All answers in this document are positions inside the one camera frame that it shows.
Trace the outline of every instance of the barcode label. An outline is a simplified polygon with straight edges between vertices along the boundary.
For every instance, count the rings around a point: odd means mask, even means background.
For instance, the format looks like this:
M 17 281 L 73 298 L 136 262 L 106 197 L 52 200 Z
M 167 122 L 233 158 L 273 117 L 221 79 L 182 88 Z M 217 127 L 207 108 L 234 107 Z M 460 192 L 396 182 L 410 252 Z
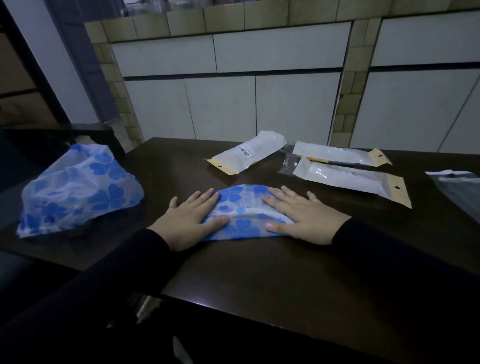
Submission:
M 255 155 L 255 152 L 246 144 L 240 144 L 237 149 L 243 153 L 243 155 L 247 158 L 250 158 L 251 156 Z

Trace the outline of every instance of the white cabinet door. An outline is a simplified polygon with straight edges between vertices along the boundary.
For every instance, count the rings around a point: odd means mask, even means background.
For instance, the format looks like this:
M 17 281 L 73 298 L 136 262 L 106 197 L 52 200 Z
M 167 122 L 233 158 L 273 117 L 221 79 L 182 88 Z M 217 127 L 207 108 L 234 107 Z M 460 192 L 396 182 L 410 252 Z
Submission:
M 440 152 L 480 154 L 480 84 L 473 90 Z
M 112 44 L 123 77 L 215 73 L 212 36 Z
M 340 73 L 257 76 L 257 132 L 326 145 Z
M 197 139 L 244 142 L 256 134 L 255 77 L 185 79 Z
M 478 70 L 370 73 L 351 148 L 436 152 Z
M 218 72 L 342 67 L 350 22 L 215 34 Z
M 195 139 L 183 80 L 125 82 L 145 140 Z
M 480 12 L 385 19 L 372 66 L 480 61 Z

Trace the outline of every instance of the black sleeve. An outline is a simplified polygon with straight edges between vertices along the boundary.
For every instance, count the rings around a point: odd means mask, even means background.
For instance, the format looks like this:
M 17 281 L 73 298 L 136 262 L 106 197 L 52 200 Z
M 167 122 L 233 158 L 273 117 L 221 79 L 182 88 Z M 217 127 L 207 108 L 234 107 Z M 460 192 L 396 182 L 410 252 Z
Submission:
M 115 308 L 133 292 L 144 267 L 161 266 L 169 252 L 167 243 L 155 232 L 137 231 L 102 260 L 0 328 L 0 355 L 68 352 L 69 347 L 97 335 L 105 330 Z
M 354 218 L 342 225 L 332 245 L 342 260 L 432 334 L 439 345 L 466 347 L 478 339 L 479 276 Z

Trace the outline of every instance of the crumpled shower cap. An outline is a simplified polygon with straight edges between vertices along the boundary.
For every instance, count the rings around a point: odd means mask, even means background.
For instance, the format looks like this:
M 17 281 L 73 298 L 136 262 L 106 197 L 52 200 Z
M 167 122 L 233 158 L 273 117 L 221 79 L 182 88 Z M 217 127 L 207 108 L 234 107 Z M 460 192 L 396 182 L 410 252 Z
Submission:
M 293 224 L 293 221 L 286 215 L 276 211 L 261 200 L 260 196 L 262 195 L 276 198 L 268 192 L 267 186 L 239 184 L 219 192 L 220 198 L 213 210 L 207 215 L 205 222 L 220 215 L 229 215 L 230 223 L 204 238 L 204 241 L 278 236 L 280 234 L 265 229 L 266 222 L 276 221 Z

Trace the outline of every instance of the dark brown table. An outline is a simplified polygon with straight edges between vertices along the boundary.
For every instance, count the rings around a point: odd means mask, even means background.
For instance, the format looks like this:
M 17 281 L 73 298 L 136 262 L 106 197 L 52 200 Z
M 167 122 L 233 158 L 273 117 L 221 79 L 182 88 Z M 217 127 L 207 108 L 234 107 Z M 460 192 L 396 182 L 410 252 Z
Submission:
M 241 183 L 316 193 L 324 203 L 371 223 L 451 264 L 480 273 L 480 226 L 451 203 L 423 172 L 469 170 L 480 156 L 385 151 L 393 166 L 379 169 L 405 178 L 410 210 L 379 196 L 278 174 L 276 152 L 237 176 L 204 158 L 238 143 L 150 139 L 119 162 L 145 190 L 140 205 L 99 217 L 84 227 L 21 240 L 15 226 L 1 233 L 0 248 L 84 270 L 140 227 L 162 215 L 170 198 Z M 157 292 L 247 319 L 285 328 L 399 362 L 426 360 L 421 338 L 397 310 L 328 248 L 288 237 L 204 243 Z

